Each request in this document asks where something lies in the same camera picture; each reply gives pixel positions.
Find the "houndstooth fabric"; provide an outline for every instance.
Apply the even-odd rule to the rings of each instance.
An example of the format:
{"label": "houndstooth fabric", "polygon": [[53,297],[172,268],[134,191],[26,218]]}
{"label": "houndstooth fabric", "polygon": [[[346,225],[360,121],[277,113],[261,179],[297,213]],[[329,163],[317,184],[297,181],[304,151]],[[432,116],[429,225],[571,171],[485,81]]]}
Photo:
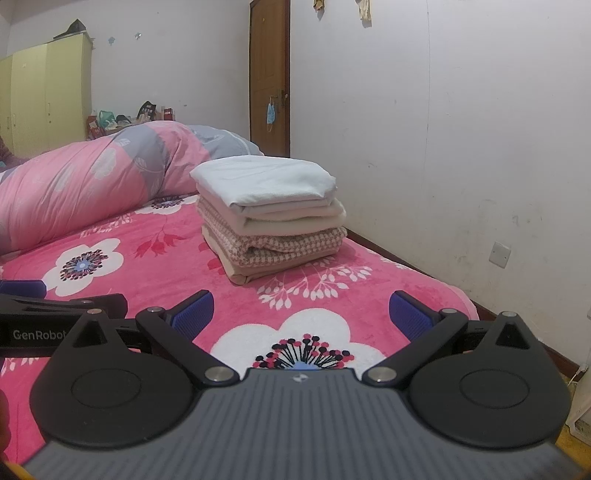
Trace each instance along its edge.
{"label": "houndstooth fabric", "polygon": [[200,197],[197,211],[230,261],[239,267],[271,267],[315,253],[338,250],[347,236],[344,227],[294,236],[237,235],[207,200]]}

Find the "wall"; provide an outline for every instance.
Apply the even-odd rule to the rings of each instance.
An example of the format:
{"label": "wall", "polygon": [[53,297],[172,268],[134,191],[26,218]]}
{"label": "wall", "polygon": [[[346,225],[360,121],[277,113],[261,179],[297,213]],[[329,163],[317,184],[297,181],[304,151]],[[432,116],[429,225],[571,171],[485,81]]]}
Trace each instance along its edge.
{"label": "wall", "polygon": [[50,41],[76,18],[95,38],[94,109],[135,116],[150,100],[174,108],[180,122],[248,137],[246,2],[19,0],[8,52]]}
{"label": "wall", "polygon": [[6,56],[10,23],[16,0],[0,0],[0,59]]}
{"label": "wall", "polygon": [[[577,363],[591,347],[591,4],[291,3],[291,152],[348,227]],[[512,248],[506,269],[493,242]]]}

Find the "folded clothing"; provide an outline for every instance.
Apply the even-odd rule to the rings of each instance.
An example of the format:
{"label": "folded clothing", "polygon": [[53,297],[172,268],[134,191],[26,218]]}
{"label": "folded clothing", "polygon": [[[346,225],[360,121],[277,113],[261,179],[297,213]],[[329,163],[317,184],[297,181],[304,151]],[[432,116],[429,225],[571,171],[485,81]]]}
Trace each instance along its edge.
{"label": "folded clothing", "polygon": [[202,225],[201,232],[203,233],[203,238],[209,245],[209,248],[211,248],[219,257],[226,275],[230,281],[236,285],[245,285],[252,280],[256,280],[257,278],[265,277],[266,275],[273,275],[289,268],[297,267],[322,257],[327,257],[328,255],[334,255],[338,252],[338,249],[334,249],[327,252],[306,255],[304,257],[288,260],[282,263],[280,266],[276,265],[274,267],[239,267],[230,261],[227,253],[220,246],[219,242],[207,225]]}
{"label": "folded clothing", "polygon": [[318,164],[295,158],[219,158],[191,171],[197,189],[214,194],[237,215],[328,206],[336,179]]}
{"label": "folded clothing", "polygon": [[197,209],[230,261],[239,267],[270,267],[319,252],[338,250],[347,236],[344,227],[329,228],[307,235],[238,235],[214,210]]}
{"label": "folded clothing", "polygon": [[[205,218],[219,218],[238,235],[274,235],[291,236],[304,235],[306,233],[320,232],[328,228],[338,228],[345,224],[347,214],[343,205],[338,200],[333,200],[332,206],[316,207],[316,209],[327,209],[335,215],[332,216],[309,216],[292,220],[256,220],[236,215],[219,199],[211,196],[210,193],[203,193],[199,197],[197,210]],[[289,212],[301,212],[304,209],[289,210]],[[267,213],[263,215],[275,215],[280,218],[280,212]]]}

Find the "wall switch plate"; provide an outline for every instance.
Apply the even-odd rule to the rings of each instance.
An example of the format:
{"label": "wall switch plate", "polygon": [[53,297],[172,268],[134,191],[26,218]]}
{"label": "wall switch plate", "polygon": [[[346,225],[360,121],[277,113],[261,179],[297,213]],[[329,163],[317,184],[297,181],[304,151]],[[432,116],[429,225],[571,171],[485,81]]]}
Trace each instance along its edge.
{"label": "wall switch plate", "polygon": [[492,246],[491,256],[488,261],[494,263],[498,267],[505,268],[509,261],[509,255],[511,255],[511,248],[501,245],[499,242],[495,242]]}

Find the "torn paper on wall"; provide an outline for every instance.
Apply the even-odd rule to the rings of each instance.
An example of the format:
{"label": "torn paper on wall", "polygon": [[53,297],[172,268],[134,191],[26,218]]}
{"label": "torn paper on wall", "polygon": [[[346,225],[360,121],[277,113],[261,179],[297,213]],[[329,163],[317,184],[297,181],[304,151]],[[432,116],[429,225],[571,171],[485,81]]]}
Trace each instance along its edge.
{"label": "torn paper on wall", "polygon": [[361,20],[371,22],[371,11],[369,11],[369,0],[359,2],[359,16]]}

